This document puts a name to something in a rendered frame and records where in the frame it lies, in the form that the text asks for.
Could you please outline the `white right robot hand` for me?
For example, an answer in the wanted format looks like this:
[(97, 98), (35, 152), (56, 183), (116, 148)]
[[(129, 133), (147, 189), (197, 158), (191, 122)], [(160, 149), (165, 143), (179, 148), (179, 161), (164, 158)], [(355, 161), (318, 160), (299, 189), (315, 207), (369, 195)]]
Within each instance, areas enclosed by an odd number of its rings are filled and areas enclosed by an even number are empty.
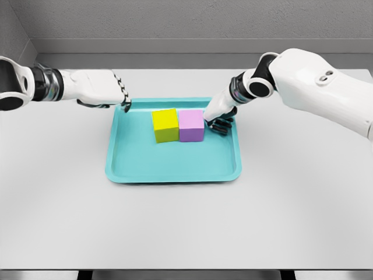
[(203, 118), (212, 131), (227, 135), (236, 114), (237, 104), (229, 90), (224, 89), (211, 99), (203, 113)]

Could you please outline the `teal plastic tray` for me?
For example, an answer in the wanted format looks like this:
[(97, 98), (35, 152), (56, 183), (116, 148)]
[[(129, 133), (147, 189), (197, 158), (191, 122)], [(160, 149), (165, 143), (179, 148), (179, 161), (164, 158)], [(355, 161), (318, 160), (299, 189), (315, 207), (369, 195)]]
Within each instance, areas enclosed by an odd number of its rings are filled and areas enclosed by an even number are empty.
[(227, 135), (205, 129), (202, 142), (156, 143), (152, 111), (204, 109), (210, 98), (137, 98), (126, 113), (116, 106), (105, 174), (115, 183), (233, 181), (242, 164), (237, 127)]

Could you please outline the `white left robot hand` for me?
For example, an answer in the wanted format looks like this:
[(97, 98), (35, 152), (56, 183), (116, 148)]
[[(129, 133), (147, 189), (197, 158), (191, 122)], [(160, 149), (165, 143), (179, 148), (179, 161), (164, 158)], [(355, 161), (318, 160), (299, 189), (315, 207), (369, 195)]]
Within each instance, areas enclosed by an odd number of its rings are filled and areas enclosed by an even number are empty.
[(71, 73), (69, 92), (79, 105), (107, 109), (119, 105), (128, 112), (132, 105), (122, 79), (109, 69), (87, 69)]

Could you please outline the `pink purple cube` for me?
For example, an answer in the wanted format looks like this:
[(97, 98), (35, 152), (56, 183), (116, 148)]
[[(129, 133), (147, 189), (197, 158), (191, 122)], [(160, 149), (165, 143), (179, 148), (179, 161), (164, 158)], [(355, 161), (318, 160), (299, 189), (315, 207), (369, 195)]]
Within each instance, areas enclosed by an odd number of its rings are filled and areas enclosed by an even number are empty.
[(181, 142), (203, 141), (205, 122), (202, 110), (179, 110), (178, 121)]

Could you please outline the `yellow cube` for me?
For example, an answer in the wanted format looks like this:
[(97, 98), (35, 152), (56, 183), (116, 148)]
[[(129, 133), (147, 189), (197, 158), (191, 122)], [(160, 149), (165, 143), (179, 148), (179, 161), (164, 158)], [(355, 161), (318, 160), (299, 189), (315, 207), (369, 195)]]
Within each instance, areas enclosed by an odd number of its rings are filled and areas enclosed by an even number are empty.
[(153, 130), (156, 142), (179, 141), (179, 123), (175, 108), (152, 111)]

